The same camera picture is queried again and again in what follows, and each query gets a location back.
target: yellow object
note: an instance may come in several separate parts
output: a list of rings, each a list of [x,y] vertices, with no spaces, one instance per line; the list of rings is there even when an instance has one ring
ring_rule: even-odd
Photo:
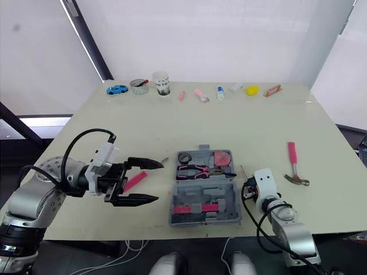
[[[248,96],[254,96],[260,90],[260,87],[257,85],[249,86],[246,88],[246,94]]]

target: white cable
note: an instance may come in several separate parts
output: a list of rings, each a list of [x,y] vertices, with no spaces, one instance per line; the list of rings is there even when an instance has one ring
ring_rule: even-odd
[[[148,242],[149,242],[149,241],[147,241],[147,242],[143,245],[143,248],[145,248],[145,247],[146,247],[146,245],[148,244]],[[131,251],[139,251],[139,250],[140,250],[140,248],[138,248],[138,249],[131,248],[131,246],[130,246],[130,241],[125,241],[125,244],[126,244],[126,246],[127,246]]]
[[[224,245],[224,248],[223,248],[223,252],[222,252],[222,256],[220,257],[220,260],[226,265],[226,267],[228,269],[229,275],[232,275],[232,272],[231,272],[231,269],[229,268],[228,263],[223,259],[223,255],[224,255],[225,249],[226,249],[227,244],[228,244],[228,242],[229,242],[230,239],[233,239],[233,237],[228,238],[227,241],[225,242],[225,245]]]
[[[144,241],[142,241],[142,246],[140,247],[138,254],[137,254],[137,255],[135,255],[135,256],[133,256],[133,258],[128,259],[128,260],[123,261],[123,262],[118,262],[117,264],[113,264],[113,265],[99,266],[99,267],[97,267],[97,268],[93,268],[93,269],[91,269],[91,270],[88,270],[88,271],[86,271],[86,272],[83,272],[83,273],[81,273],[81,274],[79,274],[79,275],[84,275],[84,274],[87,274],[87,273],[92,272],[92,271],[94,271],[94,270],[101,269],[101,268],[109,268],[109,267],[111,267],[111,266],[115,266],[115,265],[122,265],[122,264],[125,264],[126,262],[130,262],[130,261],[132,261],[133,259],[137,258],[137,256],[139,256],[139,255],[140,255],[140,253],[142,252],[143,248],[144,248]]]
[[[149,241],[147,241],[147,242],[142,246],[142,248],[141,248],[141,249],[145,248],[145,246],[148,244],[148,242],[149,242]],[[128,252],[129,250],[131,250],[131,251],[139,251],[139,250],[140,250],[140,249],[133,250],[133,249],[129,246],[130,241],[125,241],[125,244],[126,244],[126,250],[125,250],[124,254],[123,254],[122,256],[118,257],[117,259],[114,259],[113,261],[110,261],[110,262],[108,262],[108,263],[106,263],[106,264],[103,264],[103,265],[99,265],[99,266],[90,266],[90,267],[88,267],[88,268],[83,268],[83,269],[77,270],[77,271],[75,271],[75,272],[71,273],[70,275],[75,275],[75,274],[77,274],[77,273],[79,273],[79,272],[82,272],[82,271],[88,270],[87,272],[82,273],[82,274],[86,274],[86,273],[91,272],[91,271],[93,271],[93,270],[95,270],[95,269],[107,267],[107,266],[109,266],[109,265],[113,264],[114,262],[119,261],[119,260],[121,260],[123,257],[125,257],[125,256],[126,256],[126,254],[127,254],[127,252]]]

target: hammer head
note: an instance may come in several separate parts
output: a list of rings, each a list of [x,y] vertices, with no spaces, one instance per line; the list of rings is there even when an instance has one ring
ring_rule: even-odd
[[[309,186],[310,181],[307,179],[300,179],[297,175],[294,175],[293,178],[288,175],[284,175],[284,177],[289,180],[291,183],[297,184],[297,185],[304,185]]]

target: hammer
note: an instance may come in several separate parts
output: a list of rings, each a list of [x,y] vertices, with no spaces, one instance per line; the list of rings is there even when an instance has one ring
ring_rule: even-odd
[[[297,174],[297,154],[296,154],[296,148],[294,142],[288,142],[288,152],[289,152],[289,158],[291,161],[291,164],[293,165],[293,177],[290,177],[288,175],[284,175],[284,177],[289,180],[291,183],[297,184],[297,185],[304,185],[309,186],[310,181],[307,179],[300,179]]]

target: screwdriver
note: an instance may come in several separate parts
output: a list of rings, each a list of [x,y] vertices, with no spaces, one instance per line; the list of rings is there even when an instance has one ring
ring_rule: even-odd
[[[169,160],[168,157],[161,160],[161,163],[163,164]],[[139,182],[141,182],[144,178],[149,176],[149,170],[143,170],[138,175],[133,176],[131,179],[127,181],[125,184],[124,192],[127,192],[129,189],[133,188],[135,185],[137,185]]]

